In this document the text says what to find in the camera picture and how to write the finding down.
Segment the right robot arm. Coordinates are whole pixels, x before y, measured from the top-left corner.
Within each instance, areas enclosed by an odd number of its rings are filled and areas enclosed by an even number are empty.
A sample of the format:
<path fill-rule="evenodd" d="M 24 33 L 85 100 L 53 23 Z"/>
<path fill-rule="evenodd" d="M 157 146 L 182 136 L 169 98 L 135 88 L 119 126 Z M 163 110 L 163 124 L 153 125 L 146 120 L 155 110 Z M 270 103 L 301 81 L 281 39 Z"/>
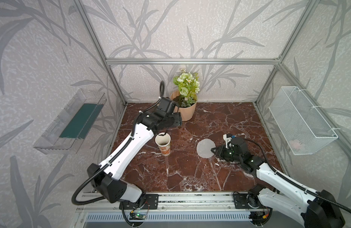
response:
<path fill-rule="evenodd" d="M 250 216 L 252 224 L 262 227 L 277 210 L 305 228 L 342 228 L 345 219 L 341 211 L 351 209 L 336 202 L 328 191 L 317 191 L 298 183 L 273 167 L 266 156 L 252 155 L 248 149 L 250 139 L 231 134 L 224 135 L 225 144 L 211 148 L 220 160 L 239 165 L 246 173 L 269 184 L 273 189 L 257 184 L 245 197 L 234 193 L 234 201 L 246 203 L 253 209 L 265 209 L 264 214 Z"/>

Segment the printed paper milk tea cup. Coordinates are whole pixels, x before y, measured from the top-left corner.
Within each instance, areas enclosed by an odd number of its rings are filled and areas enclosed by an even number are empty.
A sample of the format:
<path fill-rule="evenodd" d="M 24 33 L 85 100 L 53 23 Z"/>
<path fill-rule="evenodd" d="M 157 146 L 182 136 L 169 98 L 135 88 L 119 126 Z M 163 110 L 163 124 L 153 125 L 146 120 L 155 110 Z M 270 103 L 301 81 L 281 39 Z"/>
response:
<path fill-rule="evenodd" d="M 163 156 L 169 156 L 171 152 L 171 137 L 168 133 L 159 133 L 155 137 L 155 143 Z"/>

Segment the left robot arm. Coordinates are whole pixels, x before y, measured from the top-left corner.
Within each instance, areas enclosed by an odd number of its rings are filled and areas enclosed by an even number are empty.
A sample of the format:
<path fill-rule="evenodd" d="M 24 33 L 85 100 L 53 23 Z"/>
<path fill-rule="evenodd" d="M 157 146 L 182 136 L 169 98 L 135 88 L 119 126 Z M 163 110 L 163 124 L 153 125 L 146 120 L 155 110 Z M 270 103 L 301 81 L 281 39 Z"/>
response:
<path fill-rule="evenodd" d="M 121 179 L 125 169 L 140 149 L 160 131 L 182 125 L 180 113 L 162 111 L 140 112 L 133 122 L 133 128 L 116 150 L 100 164 L 91 164 L 87 173 L 89 178 L 81 184 L 72 196 L 72 204 L 80 206 L 106 199 L 110 203 L 129 201 L 142 206 L 145 192 L 134 184 Z M 79 201 L 78 194 L 90 184 L 100 197 Z"/>

